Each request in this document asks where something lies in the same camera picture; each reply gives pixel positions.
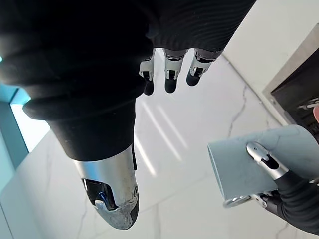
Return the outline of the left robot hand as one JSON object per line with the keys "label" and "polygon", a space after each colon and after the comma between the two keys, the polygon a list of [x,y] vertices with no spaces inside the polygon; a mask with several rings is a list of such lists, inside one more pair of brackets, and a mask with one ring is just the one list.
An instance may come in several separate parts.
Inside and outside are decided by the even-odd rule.
{"label": "left robot hand", "polygon": [[255,199],[265,210],[290,225],[314,235],[319,234],[319,186],[300,177],[283,165],[257,142],[246,144],[247,153],[277,185],[277,190],[239,196],[234,204]]}

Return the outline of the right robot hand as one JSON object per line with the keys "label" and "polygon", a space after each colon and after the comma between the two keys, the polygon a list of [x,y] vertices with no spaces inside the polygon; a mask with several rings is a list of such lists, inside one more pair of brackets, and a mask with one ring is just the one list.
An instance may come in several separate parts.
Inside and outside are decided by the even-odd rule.
{"label": "right robot hand", "polygon": [[139,212],[136,98],[154,90],[154,54],[164,51],[164,87],[176,89],[186,52],[195,86],[223,52],[252,0],[3,0],[0,78],[30,96],[24,112],[46,121],[73,159],[87,196],[112,227]]}

